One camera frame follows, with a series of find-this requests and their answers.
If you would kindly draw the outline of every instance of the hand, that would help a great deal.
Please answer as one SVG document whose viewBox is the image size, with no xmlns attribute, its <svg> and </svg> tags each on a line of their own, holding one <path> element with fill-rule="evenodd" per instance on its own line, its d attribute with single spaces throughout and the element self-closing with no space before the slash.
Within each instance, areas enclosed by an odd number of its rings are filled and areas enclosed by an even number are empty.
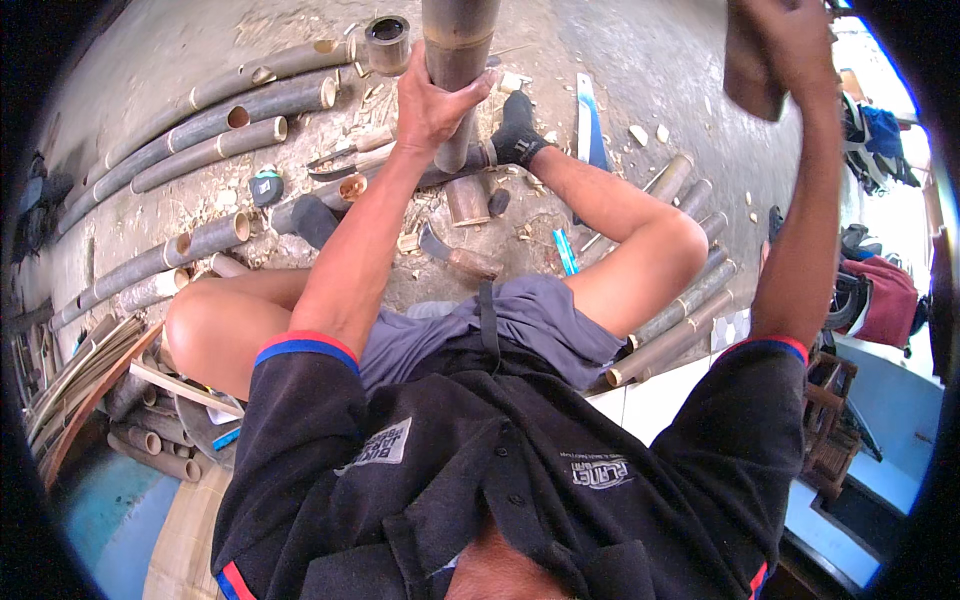
<svg viewBox="0 0 960 600">
<path fill-rule="evenodd" d="M 801 109 L 832 105 L 836 71 L 830 52 L 828 15 L 821 0 L 799 0 L 788 10 L 783 0 L 739 0 L 766 42 L 774 75 Z"/>
<path fill-rule="evenodd" d="M 488 69 L 472 84 L 448 92 L 430 83 L 426 71 L 423 40 L 410 51 L 407 72 L 396 85 L 399 118 L 396 124 L 396 146 L 430 158 L 440 145 L 450 139 L 467 111 L 487 99 L 496 72 Z"/>
</svg>

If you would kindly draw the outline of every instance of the red bag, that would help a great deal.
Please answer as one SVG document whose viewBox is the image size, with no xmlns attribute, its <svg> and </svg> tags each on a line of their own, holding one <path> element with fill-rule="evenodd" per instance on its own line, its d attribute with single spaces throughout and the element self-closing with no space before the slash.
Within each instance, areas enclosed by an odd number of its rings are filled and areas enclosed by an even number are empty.
<svg viewBox="0 0 960 600">
<path fill-rule="evenodd" d="M 871 256 L 862 262 L 845 260 L 843 268 L 852 275 L 866 276 L 874 288 L 866 309 L 866 321 L 853 337 L 905 348 L 918 299 L 910 274 L 881 256 Z"/>
</svg>

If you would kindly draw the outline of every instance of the black polo shirt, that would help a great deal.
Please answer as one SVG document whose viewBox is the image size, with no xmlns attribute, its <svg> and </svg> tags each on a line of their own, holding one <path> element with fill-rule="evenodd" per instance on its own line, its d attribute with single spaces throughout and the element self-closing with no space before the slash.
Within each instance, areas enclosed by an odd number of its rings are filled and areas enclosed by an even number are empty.
<svg viewBox="0 0 960 600">
<path fill-rule="evenodd" d="M 578 598 L 754 595 L 802 464 L 803 347 L 732 348 L 648 448 L 500 343 L 495 375 L 471 334 L 369 399 L 336 340 L 265 347 L 214 532 L 226 596 L 443 598 L 487 514 Z"/>
</svg>

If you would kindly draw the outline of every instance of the person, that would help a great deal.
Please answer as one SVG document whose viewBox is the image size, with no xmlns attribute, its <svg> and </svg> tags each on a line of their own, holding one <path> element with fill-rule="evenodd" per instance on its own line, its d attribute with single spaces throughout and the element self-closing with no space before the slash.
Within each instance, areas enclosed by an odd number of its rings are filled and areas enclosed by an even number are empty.
<svg viewBox="0 0 960 600">
<path fill-rule="evenodd" d="M 249 401 L 212 547 L 227 598 L 756 594 L 803 458 L 841 141 L 823 7 L 744 5 L 803 116 L 796 188 L 751 337 L 714 362 L 650 447 L 574 390 L 683 290 L 704 234 L 545 145 L 521 95 L 493 138 L 501 162 L 528 168 L 619 247 L 578 275 L 521 277 L 445 316 L 380 310 L 420 173 L 492 85 L 485 74 L 459 92 L 433 86 L 422 42 L 398 83 L 396 147 L 313 268 L 177 296 L 167 328 L 178 368 Z"/>
</svg>

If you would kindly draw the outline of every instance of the black strap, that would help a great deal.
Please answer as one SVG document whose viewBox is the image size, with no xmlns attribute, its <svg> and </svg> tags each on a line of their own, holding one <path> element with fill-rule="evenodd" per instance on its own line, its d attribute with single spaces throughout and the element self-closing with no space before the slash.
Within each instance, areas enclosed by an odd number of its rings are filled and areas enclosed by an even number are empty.
<svg viewBox="0 0 960 600">
<path fill-rule="evenodd" d="M 493 357 L 493 369 L 496 374 L 500 368 L 500 340 L 496 334 L 496 311 L 493 309 L 493 282 L 484 279 L 480 282 L 480 341 L 483 348 Z"/>
</svg>

